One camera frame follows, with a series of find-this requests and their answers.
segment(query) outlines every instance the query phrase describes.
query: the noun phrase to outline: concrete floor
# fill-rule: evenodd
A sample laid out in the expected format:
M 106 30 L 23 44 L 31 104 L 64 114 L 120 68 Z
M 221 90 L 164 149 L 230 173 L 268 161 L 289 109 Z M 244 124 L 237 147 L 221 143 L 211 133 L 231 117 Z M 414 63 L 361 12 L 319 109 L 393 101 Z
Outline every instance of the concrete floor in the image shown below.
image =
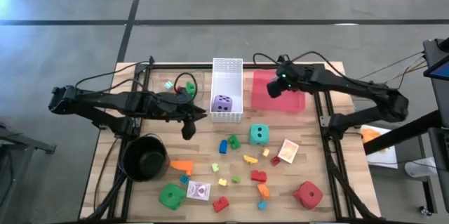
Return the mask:
M 0 20 L 126 20 L 132 0 L 0 0 Z M 140 0 L 136 19 L 442 19 L 449 0 Z M 36 153 L 11 223 L 75 220 L 83 198 L 98 130 L 76 116 L 57 116 L 47 105 L 54 86 L 111 71 L 124 26 L 0 25 L 0 121 L 29 136 L 58 144 L 54 155 Z M 422 50 L 425 39 L 445 38 L 449 25 L 134 27 L 125 62 L 209 62 L 214 57 L 316 50 L 341 60 L 350 77 Z M 304 60 L 318 60 L 313 56 Z M 394 76 L 412 60 L 372 77 Z M 111 77 L 86 82 L 107 88 Z M 436 109 L 431 83 L 421 72 L 407 75 L 401 92 L 410 99 L 408 121 Z M 358 109 L 371 104 L 357 101 Z M 438 180 L 438 214 L 424 204 L 420 183 L 374 176 L 382 215 L 389 220 L 447 223 Z

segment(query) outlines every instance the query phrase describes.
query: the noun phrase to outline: red dice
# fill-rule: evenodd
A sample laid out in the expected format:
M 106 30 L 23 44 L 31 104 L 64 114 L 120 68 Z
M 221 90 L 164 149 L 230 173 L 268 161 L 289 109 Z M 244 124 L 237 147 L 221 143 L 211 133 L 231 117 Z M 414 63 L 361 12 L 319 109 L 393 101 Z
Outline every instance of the red dice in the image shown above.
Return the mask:
M 278 163 L 281 162 L 281 159 L 279 157 L 273 157 L 270 162 L 273 164 L 273 166 L 278 165 Z
M 264 171 L 256 171 L 251 172 L 251 180 L 256 180 L 259 182 L 267 182 L 267 174 Z
M 213 209 L 216 213 L 223 210 L 226 206 L 229 206 L 229 202 L 227 201 L 226 197 L 219 198 L 216 202 L 212 203 Z
M 294 198 L 305 208 L 313 209 L 323 199 L 323 193 L 310 181 L 304 182 L 300 188 L 293 193 Z

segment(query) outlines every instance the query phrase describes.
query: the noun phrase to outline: wooden table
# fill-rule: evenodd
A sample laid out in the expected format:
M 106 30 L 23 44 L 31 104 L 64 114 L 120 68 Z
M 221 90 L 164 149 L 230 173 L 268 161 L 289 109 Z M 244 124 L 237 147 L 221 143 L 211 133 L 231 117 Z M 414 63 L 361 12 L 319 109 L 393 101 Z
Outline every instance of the wooden table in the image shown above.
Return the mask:
M 334 66 L 343 72 L 341 62 L 333 62 Z M 119 70 L 129 63 L 119 63 Z M 152 70 L 150 89 L 156 92 L 165 91 L 166 81 L 174 81 L 177 75 L 186 70 Z M 114 76 L 113 85 L 133 77 L 134 67 L 130 67 Z M 196 101 L 198 106 L 209 108 L 210 85 L 212 70 L 195 70 L 194 75 L 199 82 L 199 93 Z M 180 83 L 189 81 L 186 77 Z M 301 113 L 287 113 L 279 111 L 259 110 L 251 107 L 250 95 L 253 82 L 253 71 L 244 71 L 243 80 L 243 121 L 240 124 L 213 124 L 210 118 L 196 122 L 196 134 L 190 140 L 183 140 L 181 136 L 182 124 L 177 122 L 150 121 L 143 122 L 142 134 L 155 133 L 165 144 L 172 160 L 194 161 L 194 171 L 191 179 L 211 184 L 209 201 L 186 199 L 182 206 L 172 211 L 159 203 L 159 193 L 167 183 L 175 183 L 187 189 L 180 183 L 181 171 L 170 168 L 161 180 L 152 180 L 144 183 L 133 183 L 133 192 L 130 199 L 128 221 L 164 222 L 224 222 L 224 221 L 329 221 L 335 220 L 332 197 L 330 195 L 328 174 L 323 156 L 323 148 L 319 133 L 319 124 L 313 97 L 306 94 L 306 108 Z M 129 91 L 130 84 L 116 88 L 112 93 Z M 353 112 L 351 98 L 347 94 L 331 92 L 335 112 L 347 114 Z M 269 157 L 261 155 L 263 147 L 248 144 L 248 132 L 251 124 L 262 123 L 269 125 L 270 149 Z M 228 147 L 227 154 L 219 154 L 218 146 L 222 139 L 236 134 L 242 143 L 241 149 L 232 150 Z M 300 148 L 292 164 L 282 162 L 272 166 L 269 160 L 279 151 L 284 139 L 297 143 Z M 93 211 L 93 194 L 98 181 L 99 172 L 106 153 L 114 142 L 111 131 L 102 131 L 92 163 L 91 174 L 86 188 L 80 217 L 86 217 Z M 118 158 L 117 143 L 107 162 L 105 173 L 100 181 L 97 205 L 107 194 L 112 181 Z M 379 206 L 373 187 L 368 163 L 366 161 L 363 144 L 357 135 L 348 134 L 342 140 L 342 149 L 346 161 L 349 182 L 362 202 L 377 216 L 380 215 Z M 253 165 L 243 160 L 243 155 L 257 157 L 259 162 Z M 218 163 L 220 170 L 213 173 L 211 164 Z M 272 197 L 267 200 L 267 209 L 259 211 L 257 203 L 261 200 L 255 181 L 250 179 L 250 171 L 257 169 L 267 173 L 267 187 Z M 231 176 L 240 176 L 239 184 L 231 183 Z M 231 183 L 230 186 L 218 185 L 218 179 L 224 178 Z M 300 184 L 309 180 L 315 183 L 323 192 L 321 203 L 313 210 L 302 207 L 292 196 Z M 342 209 L 345 213 L 344 196 L 339 187 L 339 196 Z M 124 186 L 119 193 L 117 216 L 120 216 L 121 202 Z M 212 202 L 225 196 L 230 205 L 223 211 L 215 213 Z

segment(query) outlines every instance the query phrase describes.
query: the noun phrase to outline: white mesh bin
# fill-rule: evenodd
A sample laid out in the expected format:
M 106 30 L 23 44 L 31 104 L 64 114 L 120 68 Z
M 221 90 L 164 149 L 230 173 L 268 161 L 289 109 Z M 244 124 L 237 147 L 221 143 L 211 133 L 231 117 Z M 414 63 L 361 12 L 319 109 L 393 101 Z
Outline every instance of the white mesh bin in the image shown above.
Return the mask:
M 216 95 L 226 95 L 232 99 L 231 112 L 212 112 Z M 209 109 L 212 122 L 241 122 L 243 118 L 243 59 L 213 58 Z

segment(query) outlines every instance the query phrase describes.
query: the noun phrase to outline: small teal cube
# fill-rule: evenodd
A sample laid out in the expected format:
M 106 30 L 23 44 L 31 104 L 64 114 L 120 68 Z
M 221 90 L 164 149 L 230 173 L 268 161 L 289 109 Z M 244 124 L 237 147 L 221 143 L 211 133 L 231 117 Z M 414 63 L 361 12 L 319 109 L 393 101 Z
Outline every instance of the small teal cube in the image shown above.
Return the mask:
M 250 127 L 250 144 L 265 146 L 269 142 L 269 128 L 264 124 L 253 124 Z
M 185 174 L 182 174 L 180 181 L 181 181 L 181 183 L 186 185 L 189 182 L 189 179 L 190 178 L 188 176 L 186 176 Z
M 168 81 L 166 82 L 165 87 L 167 91 L 170 91 L 173 88 L 173 84 L 170 81 Z
M 257 207 L 259 210 L 265 210 L 267 208 L 267 203 L 265 201 L 261 201 L 257 204 Z

